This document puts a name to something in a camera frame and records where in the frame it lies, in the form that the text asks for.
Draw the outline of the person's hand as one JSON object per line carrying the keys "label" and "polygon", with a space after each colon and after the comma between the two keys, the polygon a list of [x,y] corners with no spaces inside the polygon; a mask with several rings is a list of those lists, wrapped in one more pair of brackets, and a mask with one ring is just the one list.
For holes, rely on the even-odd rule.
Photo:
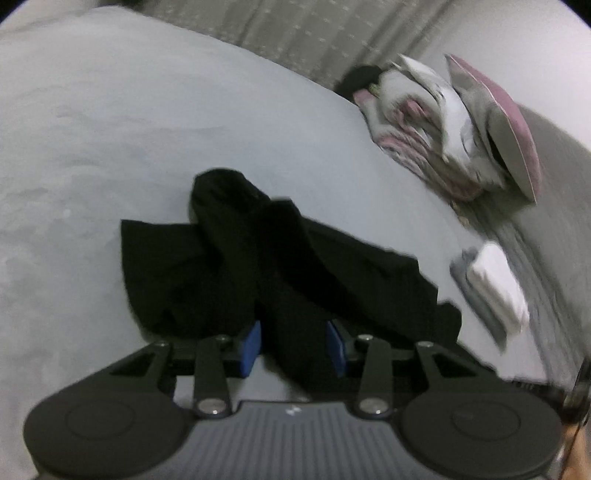
{"label": "person's hand", "polygon": [[590,480],[590,450],[586,427],[586,420],[564,425],[565,452],[561,480]]}

